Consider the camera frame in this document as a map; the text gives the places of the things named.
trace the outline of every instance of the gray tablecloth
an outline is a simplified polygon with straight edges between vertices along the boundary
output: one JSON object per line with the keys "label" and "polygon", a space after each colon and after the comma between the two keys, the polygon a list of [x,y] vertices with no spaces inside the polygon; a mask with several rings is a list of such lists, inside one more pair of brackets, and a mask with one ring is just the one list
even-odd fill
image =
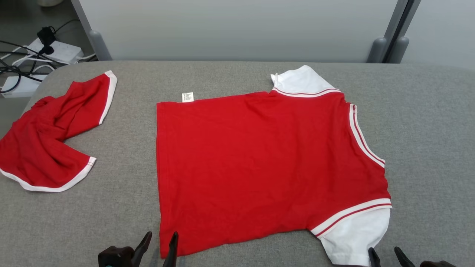
{"label": "gray tablecloth", "polygon": [[[393,210],[376,250],[399,266],[394,246],[416,265],[475,263],[475,73],[424,65],[307,63],[349,102],[371,149],[386,160]],[[66,143],[97,158],[89,175],[61,193],[29,192],[0,177],[0,266],[97,266],[105,248],[135,247],[154,236],[143,267],[161,266],[155,160],[156,110],[181,101],[269,91],[270,74],[293,62],[110,61],[63,67],[41,84],[40,98],[63,95],[72,81],[112,70],[118,78],[104,123]],[[180,257],[179,267],[331,266],[308,231],[272,235]]]}

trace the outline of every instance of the clothing tag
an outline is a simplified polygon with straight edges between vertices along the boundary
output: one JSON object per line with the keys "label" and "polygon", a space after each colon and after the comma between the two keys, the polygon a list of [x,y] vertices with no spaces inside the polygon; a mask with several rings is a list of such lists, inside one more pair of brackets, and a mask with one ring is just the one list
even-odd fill
{"label": "clothing tag", "polygon": [[194,99],[194,97],[193,97],[193,92],[181,94],[181,101],[182,101],[183,103],[185,103],[185,102],[193,102],[194,100],[195,100],[195,99]]}

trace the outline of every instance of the black plug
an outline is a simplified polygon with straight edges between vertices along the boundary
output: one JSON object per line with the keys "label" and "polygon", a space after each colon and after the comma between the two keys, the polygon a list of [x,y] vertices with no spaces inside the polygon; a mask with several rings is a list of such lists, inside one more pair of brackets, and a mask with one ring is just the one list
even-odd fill
{"label": "black plug", "polygon": [[54,52],[54,49],[50,46],[54,41],[56,41],[56,36],[51,30],[51,27],[43,27],[41,30],[36,34],[44,45],[44,47],[39,51],[40,54],[47,54],[51,55]]}

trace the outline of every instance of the folded red garment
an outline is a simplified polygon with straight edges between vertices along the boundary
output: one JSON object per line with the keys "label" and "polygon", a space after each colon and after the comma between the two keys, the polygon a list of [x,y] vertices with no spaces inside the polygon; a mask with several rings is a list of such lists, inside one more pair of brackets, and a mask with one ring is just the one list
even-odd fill
{"label": "folded red garment", "polygon": [[81,181],[96,158],[63,141],[102,124],[116,84],[108,71],[36,102],[0,140],[0,172],[30,191],[61,192]]}

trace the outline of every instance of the gray floor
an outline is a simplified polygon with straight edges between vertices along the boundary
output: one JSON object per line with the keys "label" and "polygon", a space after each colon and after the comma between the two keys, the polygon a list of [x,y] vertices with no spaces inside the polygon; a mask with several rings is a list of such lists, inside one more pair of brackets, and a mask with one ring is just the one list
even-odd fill
{"label": "gray floor", "polygon": [[[77,15],[70,0],[50,8],[38,6],[35,0],[0,0],[0,39],[28,45],[37,38],[36,33],[42,27],[58,28],[71,19],[77,19]],[[75,21],[64,26],[56,38],[58,41],[81,47],[85,55],[94,52],[80,22]],[[14,48],[0,43],[0,51],[12,51]],[[5,62],[11,64],[21,57],[10,56]],[[29,70],[32,63],[33,61],[29,61],[22,64],[22,69]],[[5,82],[6,76],[0,76],[0,86]],[[12,122],[21,116],[28,100],[28,98],[3,98],[0,95],[0,137],[9,130]]]}

